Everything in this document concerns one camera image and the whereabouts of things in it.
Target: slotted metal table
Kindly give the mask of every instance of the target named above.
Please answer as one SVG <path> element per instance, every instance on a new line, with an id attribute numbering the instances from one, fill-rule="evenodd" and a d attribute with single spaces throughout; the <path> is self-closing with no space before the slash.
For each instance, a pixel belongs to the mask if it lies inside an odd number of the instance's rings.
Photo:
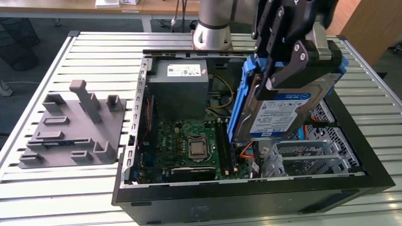
<path id="1" fill-rule="evenodd" d="M 402 224 L 402 103 L 348 41 L 330 37 L 350 62 L 336 91 L 364 135 L 393 177 L 396 187 L 364 196 L 334 210 L 288 215 L 199 222 L 191 225 L 401 225 Z M 235 50 L 253 50 L 249 34 L 233 34 Z M 19 157 L 43 116 L 48 93 L 77 99 L 69 86 L 87 81 L 98 99 L 118 94 L 129 99 L 121 143 L 126 144 L 133 117 L 143 49 L 191 49 L 190 34 L 81 32 L 69 37 L 32 100 L 0 152 L 2 226 L 135 225 L 111 205 L 118 163 L 111 165 L 20 169 Z"/>

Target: white box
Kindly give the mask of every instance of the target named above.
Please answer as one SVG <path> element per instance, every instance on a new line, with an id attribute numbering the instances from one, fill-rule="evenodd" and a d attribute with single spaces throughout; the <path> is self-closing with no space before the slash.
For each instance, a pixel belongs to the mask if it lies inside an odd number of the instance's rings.
<path id="1" fill-rule="evenodd" d="M 137 5 L 141 0 L 121 0 L 122 4 Z"/>
<path id="2" fill-rule="evenodd" d="M 119 0 L 97 0 L 95 8 L 118 8 L 121 7 Z"/>

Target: screw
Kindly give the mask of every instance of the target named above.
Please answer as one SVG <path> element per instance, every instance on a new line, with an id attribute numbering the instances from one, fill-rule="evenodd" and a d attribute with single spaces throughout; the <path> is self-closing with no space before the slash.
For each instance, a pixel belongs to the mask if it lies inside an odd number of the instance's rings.
<path id="1" fill-rule="evenodd" d="M 301 61 L 304 61 L 306 59 L 306 53 L 301 54 Z"/>

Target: trash bin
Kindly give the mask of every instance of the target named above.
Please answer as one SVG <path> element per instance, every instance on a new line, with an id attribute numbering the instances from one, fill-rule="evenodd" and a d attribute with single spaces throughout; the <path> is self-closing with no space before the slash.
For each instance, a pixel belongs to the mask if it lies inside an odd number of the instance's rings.
<path id="1" fill-rule="evenodd" d="M 0 25 L 14 39 L 27 47 L 39 43 L 39 38 L 28 18 L 0 18 Z"/>
<path id="2" fill-rule="evenodd" d="M 0 26 L 0 58 L 16 71 L 26 71 L 38 65 L 32 48 L 18 42 Z"/>

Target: floor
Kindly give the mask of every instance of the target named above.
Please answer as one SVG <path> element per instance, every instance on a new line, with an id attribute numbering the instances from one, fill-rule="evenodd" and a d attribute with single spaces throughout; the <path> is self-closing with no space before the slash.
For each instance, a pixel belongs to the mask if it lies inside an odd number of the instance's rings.
<path id="1" fill-rule="evenodd" d="M 185 32 L 190 32 L 190 21 L 186 21 Z M 143 32 L 139 20 L 123 19 L 63 19 L 62 26 L 55 27 L 51 19 L 32 18 L 31 23 L 35 27 L 38 36 L 42 40 L 40 44 L 34 47 L 35 54 L 39 58 L 39 65 L 26 71 L 16 72 L 0 60 L 0 76 L 4 82 L 30 81 L 40 82 L 54 61 L 62 44 L 70 31 L 89 32 Z M 162 23 L 170 24 L 169 21 L 153 21 L 154 32 L 170 32 L 169 26 L 162 27 Z M 177 30 L 181 30 L 181 22 L 177 23 Z M 251 28 L 246 24 L 231 24 L 233 33 L 251 33 Z M 394 55 L 389 50 L 374 66 L 377 72 L 388 72 L 385 81 L 394 90 L 400 98 L 402 98 L 402 54 Z M 28 101 L 36 91 L 35 83 L 11 83 L 8 84 L 14 90 L 11 97 L 0 97 L 0 133 L 11 133 L 14 126 L 26 109 Z M 0 136 L 0 148 L 7 137 Z"/>

